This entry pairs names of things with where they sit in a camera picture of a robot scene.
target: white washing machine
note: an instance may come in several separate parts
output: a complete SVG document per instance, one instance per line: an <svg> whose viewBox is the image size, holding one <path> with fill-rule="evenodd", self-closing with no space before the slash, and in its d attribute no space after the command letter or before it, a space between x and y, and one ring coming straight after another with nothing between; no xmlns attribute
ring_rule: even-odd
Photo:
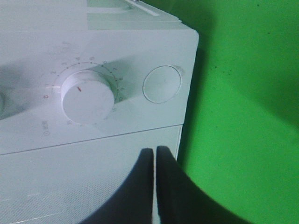
<svg viewBox="0 0 299 224"><path fill-rule="evenodd" d="M79 223L142 148L176 157L197 44L141 1L0 0L0 224Z"/></svg>

